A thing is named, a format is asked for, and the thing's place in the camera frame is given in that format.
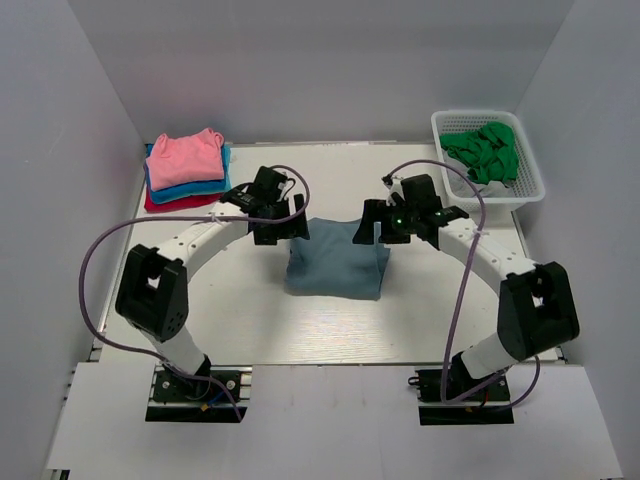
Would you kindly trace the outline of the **blue folded t-shirt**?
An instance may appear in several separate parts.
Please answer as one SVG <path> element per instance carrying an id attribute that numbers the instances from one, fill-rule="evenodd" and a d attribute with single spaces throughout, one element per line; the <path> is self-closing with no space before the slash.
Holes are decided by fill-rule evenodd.
<path id="1" fill-rule="evenodd" d="M 172 201 L 200 195 L 222 194 L 231 189 L 229 167 L 231 163 L 231 148 L 225 144 L 221 149 L 224 169 L 222 180 L 194 181 L 154 191 L 151 189 L 150 173 L 147 163 L 144 163 L 145 181 L 150 199 L 154 204 L 164 205 Z"/>

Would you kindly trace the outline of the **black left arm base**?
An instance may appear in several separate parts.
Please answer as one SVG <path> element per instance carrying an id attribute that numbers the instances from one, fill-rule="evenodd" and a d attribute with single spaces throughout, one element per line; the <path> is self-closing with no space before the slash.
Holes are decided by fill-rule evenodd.
<path id="1" fill-rule="evenodd" d="M 250 367 L 213 368 L 211 376 L 222 383 L 236 403 L 237 410 L 223 389 L 205 382 L 196 389 L 173 373 L 157 366 L 146 408 L 149 423 L 236 424 L 246 414 L 252 383 Z"/>

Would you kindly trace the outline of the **red folded t-shirt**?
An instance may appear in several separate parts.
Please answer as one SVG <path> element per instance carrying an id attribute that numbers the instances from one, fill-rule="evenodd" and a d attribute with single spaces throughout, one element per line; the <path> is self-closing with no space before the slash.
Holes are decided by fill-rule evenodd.
<path id="1" fill-rule="evenodd" d="M 186 210 L 186 209 L 197 208 L 205 205 L 210 205 L 212 203 L 215 203 L 222 196 L 222 194 L 191 196 L 191 197 L 183 198 L 181 200 L 172 201 L 164 205 L 159 205 L 159 204 L 154 204 L 151 201 L 150 194 L 147 191 L 147 185 L 146 185 L 144 208 L 148 213 L 176 212 L 180 210 Z"/>

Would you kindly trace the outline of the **pink folded t-shirt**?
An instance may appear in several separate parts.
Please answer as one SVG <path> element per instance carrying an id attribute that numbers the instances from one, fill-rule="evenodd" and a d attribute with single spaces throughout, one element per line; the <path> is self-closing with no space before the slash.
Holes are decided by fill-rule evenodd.
<path id="1" fill-rule="evenodd" d="M 224 136 L 211 128 L 179 138 L 161 134 L 146 159 L 151 189 L 222 180 L 224 142 Z"/>

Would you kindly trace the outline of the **green t-shirt in basket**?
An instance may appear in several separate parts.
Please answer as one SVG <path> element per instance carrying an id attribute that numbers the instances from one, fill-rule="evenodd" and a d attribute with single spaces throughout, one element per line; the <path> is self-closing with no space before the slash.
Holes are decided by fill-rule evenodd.
<path id="1" fill-rule="evenodd" d="M 517 179 L 516 137 L 508 125 L 489 122 L 474 131 L 442 134 L 439 139 L 446 153 L 467 168 L 467 176 L 474 183 L 509 185 Z"/>

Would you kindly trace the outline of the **grey-blue t-shirt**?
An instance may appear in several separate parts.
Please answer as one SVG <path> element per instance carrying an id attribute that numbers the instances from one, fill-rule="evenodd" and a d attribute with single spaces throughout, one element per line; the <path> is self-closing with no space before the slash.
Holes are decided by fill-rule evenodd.
<path id="1" fill-rule="evenodd" d="M 286 289 L 299 296 L 331 296 L 377 301 L 391 250 L 374 242 L 353 242 L 357 220 L 308 221 L 310 237 L 289 241 Z"/>

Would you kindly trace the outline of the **grey t-shirt in basket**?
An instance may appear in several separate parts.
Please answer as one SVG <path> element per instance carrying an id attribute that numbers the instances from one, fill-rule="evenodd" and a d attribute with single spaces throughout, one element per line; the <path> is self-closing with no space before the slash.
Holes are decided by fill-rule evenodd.
<path id="1" fill-rule="evenodd" d="M 510 198 L 513 197 L 512 189 L 500 181 L 489 181 L 487 184 L 477 183 L 471 179 L 468 168 L 455 159 L 448 159 L 447 164 L 453 167 L 458 173 L 446 170 L 446 179 L 449 182 L 449 189 L 454 197 L 458 199 L 477 200 L 473 189 L 469 183 L 472 183 L 478 193 L 484 198 Z"/>

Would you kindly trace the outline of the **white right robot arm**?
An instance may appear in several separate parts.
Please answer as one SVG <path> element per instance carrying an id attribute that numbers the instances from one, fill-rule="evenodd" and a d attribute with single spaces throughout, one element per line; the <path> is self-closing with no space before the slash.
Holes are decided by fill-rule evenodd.
<path id="1" fill-rule="evenodd" d="M 393 245 L 413 237 L 463 263 L 463 284 L 476 275 L 498 298 L 493 334 L 458 354 L 445 347 L 441 383 L 452 384 L 459 396 L 475 398 L 497 373 L 578 337 L 567 271 L 512 252 L 458 207 L 429 210 L 369 199 L 353 241 Z"/>

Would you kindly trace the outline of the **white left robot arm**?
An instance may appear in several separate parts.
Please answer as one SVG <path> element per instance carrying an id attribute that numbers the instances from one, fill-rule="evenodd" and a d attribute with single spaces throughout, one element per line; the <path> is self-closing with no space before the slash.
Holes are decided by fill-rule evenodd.
<path id="1" fill-rule="evenodd" d="M 115 301 L 116 312 L 153 346 L 152 354 L 177 370 L 177 387 L 199 399 L 211 387 L 211 363 L 186 327 L 189 283 L 218 253 L 248 236 L 256 245 L 309 237 L 306 204 L 294 196 L 295 212 L 287 200 L 257 205 L 218 202 L 207 216 L 186 230 L 153 246 L 134 246 L 128 253 Z"/>

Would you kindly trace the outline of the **white plastic laundry basket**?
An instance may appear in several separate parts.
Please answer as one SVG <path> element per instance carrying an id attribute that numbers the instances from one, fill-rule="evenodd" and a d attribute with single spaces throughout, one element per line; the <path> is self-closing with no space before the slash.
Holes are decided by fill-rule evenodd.
<path id="1" fill-rule="evenodd" d="M 500 122 L 512 128 L 516 137 L 515 148 L 519 157 L 519 168 L 517 179 L 507 185 L 512 189 L 513 197 L 483 197 L 487 208 L 514 211 L 527 203 L 542 200 L 545 196 L 545 188 L 538 166 L 525 132 L 512 113 L 497 110 L 445 110 L 433 113 L 431 127 L 438 160 L 448 165 L 447 160 L 453 159 L 441 147 L 440 135 L 474 131 L 489 122 Z"/>

